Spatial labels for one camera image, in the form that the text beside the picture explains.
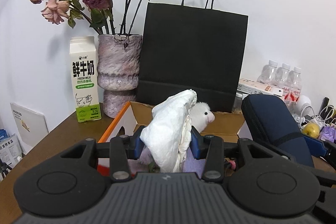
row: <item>fresh milk carton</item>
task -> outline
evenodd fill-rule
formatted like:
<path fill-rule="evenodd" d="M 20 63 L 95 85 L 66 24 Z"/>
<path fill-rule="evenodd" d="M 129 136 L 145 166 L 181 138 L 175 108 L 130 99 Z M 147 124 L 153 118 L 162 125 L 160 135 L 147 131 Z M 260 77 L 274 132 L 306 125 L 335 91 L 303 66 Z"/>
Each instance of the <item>fresh milk carton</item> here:
<path fill-rule="evenodd" d="M 71 79 L 79 122 L 101 119 L 94 37 L 70 40 Z"/>

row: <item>tripod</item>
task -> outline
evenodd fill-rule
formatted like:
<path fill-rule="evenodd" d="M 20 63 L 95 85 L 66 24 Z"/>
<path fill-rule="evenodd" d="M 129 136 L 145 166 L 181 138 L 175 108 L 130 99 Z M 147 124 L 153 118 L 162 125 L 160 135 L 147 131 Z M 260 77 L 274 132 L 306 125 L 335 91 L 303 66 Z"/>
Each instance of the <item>tripod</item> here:
<path fill-rule="evenodd" d="M 0 173 L 2 178 L 4 179 L 6 175 L 8 175 L 8 170 L 12 170 L 12 167 L 8 166 L 5 162 L 0 159 Z"/>

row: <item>purple textured vase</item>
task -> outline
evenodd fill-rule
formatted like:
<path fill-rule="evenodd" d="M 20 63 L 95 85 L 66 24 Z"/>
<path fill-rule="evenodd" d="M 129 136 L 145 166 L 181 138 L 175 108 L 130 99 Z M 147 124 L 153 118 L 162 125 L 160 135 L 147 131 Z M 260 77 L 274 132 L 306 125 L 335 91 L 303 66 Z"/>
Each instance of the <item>purple textured vase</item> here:
<path fill-rule="evenodd" d="M 115 118 L 127 101 L 135 100 L 139 82 L 142 36 L 98 36 L 98 85 L 104 89 L 104 113 Z"/>
<path fill-rule="evenodd" d="M 142 36 L 98 36 L 98 85 L 104 90 L 133 90 L 139 82 Z"/>
<path fill-rule="evenodd" d="M 135 90 L 104 90 L 103 111 L 107 116 L 115 118 L 127 101 L 134 100 Z"/>

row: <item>white cable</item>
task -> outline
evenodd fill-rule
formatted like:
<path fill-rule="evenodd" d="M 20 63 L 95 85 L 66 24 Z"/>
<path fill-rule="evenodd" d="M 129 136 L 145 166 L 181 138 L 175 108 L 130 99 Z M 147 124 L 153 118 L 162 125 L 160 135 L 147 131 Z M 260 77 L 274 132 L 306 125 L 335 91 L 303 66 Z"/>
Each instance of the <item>white cable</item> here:
<path fill-rule="evenodd" d="M 325 118 L 325 119 L 322 119 L 322 117 L 320 116 L 320 114 L 321 114 L 324 110 L 326 110 L 328 107 L 330 107 L 331 110 L 328 112 L 326 118 Z M 332 118 L 332 117 L 334 116 L 334 113 L 336 113 L 336 109 L 335 109 L 332 105 L 327 105 L 326 107 L 324 107 L 324 108 L 320 111 L 320 113 L 319 113 L 318 115 L 315 114 L 314 109 L 313 109 L 311 106 L 306 106 L 306 107 L 304 107 L 304 108 L 301 110 L 300 120 L 299 120 L 299 128 L 300 128 L 300 129 L 302 129 L 302 126 L 301 126 L 301 124 L 302 124 L 302 122 L 303 122 L 302 118 L 304 118 L 304 121 L 306 122 L 305 117 L 302 116 L 302 115 L 303 115 L 303 112 L 304 112 L 306 109 L 308 109 L 308 108 L 311 108 L 311 110 L 313 111 L 313 114 L 314 114 L 314 115 L 312 116 L 311 121 L 312 121 L 312 120 L 315 120 L 316 124 L 317 124 L 320 128 L 326 126 L 326 123 L 325 123 L 325 122 L 326 122 L 327 120 L 329 120 L 330 118 Z"/>

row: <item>wooden desk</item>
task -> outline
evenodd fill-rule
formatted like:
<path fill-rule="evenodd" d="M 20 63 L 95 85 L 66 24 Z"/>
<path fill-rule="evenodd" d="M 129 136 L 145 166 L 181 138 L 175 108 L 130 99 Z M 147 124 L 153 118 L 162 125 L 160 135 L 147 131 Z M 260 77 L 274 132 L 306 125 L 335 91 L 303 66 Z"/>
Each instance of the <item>wooden desk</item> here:
<path fill-rule="evenodd" d="M 20 175 L 85 138 L 98 141 L 112 120 L 102 113 L 100 120 L 78 123 L 73 113 L 41 140 L 0 182 L 1 224 L 11 224 L 22 214 L 13 193 L 14 182 Z"/>

